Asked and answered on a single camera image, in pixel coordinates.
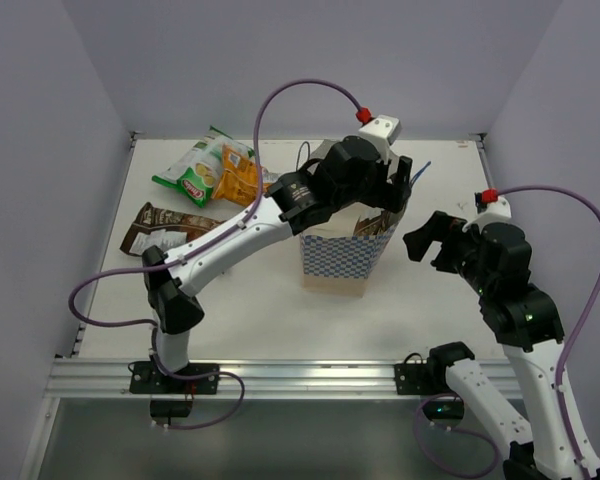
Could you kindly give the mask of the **yellow snack bag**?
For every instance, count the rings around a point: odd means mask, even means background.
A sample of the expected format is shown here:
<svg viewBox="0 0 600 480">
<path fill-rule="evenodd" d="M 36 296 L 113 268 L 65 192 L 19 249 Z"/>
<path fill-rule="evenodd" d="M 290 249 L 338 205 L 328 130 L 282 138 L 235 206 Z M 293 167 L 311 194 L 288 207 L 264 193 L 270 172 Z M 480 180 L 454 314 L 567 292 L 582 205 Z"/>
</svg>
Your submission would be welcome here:
<svg viewBox="0 0 600 480">
<path fill-rule="evenodd" d="M 256 199 L 258 172 L 255 157 L 225 144 L 222 148 L 223 172 L 213 199 L 225 199 L 240 206 L 249 206 Z"/>
</svg>

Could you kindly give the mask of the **green Chuba chips bag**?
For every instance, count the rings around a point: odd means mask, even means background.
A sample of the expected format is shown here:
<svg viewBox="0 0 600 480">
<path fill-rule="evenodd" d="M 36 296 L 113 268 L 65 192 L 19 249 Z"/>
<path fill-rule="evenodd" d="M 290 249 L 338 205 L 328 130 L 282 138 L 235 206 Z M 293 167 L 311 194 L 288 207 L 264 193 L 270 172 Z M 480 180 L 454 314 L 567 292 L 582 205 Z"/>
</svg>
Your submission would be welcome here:
<svg viewBox="0 0 600 480">
<path fill-rule="evenodd" d="M 178 161 L 165 171 L 154 174 L 151 180 L 176 190 L 197 207 L 205 207 L 224 172 L 223 148 L 233 147 L 248 158 L 253 150 L 210 125 L 207 133 Z"/>
</svg>

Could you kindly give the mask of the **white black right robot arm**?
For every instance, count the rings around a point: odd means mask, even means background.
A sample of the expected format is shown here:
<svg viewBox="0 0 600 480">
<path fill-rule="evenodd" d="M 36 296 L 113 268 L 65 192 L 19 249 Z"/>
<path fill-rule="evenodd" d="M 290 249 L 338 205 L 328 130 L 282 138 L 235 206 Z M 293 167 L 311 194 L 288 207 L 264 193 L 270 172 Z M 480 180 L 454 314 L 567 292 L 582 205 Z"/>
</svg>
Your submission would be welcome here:
<svg viewBox="0 0 600 480">
<path fill-rule="evenodd" d="M 524 232 L 502 222 L 478 227 L 436 211 L 403 241 L 416 262 L 432 243 L 440 243 L 432 266 L 459 275 L 477 293 L 526 413 L 519 414 L 484 378 L 461 342 L 431 350 L 425 369 L 429 387 L 451 390 L 473 411 L 500 453 L 506 478 L 600 479 L 600 458 L 584 431 L 568 376 L 558 370 L 565 345 L 558 309 L 529 280 L 532 247 Z"/>
</svg>

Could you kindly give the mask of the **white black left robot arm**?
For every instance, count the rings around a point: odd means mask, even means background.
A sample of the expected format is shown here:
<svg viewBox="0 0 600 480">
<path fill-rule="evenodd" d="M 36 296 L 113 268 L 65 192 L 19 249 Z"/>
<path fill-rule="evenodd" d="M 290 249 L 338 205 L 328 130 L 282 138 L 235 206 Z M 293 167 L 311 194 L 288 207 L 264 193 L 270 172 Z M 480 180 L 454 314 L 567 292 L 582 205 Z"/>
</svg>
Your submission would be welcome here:
<svg viewBox="0 0 600 480">
<path fill-rule="evenodd" d="M 169 251 L 147 249 L 142 265 L 157 322 L 152 337 L 155 384 L 173 393 L 187 383 L 189 334 L 204 317 L 197 296 L 212 280 L 355 203 L 402 212 L 411 195 L 412 165 L 407 156 L 383 156 L 370 141 L 347 136 L 323 157 L 280 175 L 242 213 L 198 239 Z"/>
</svg>

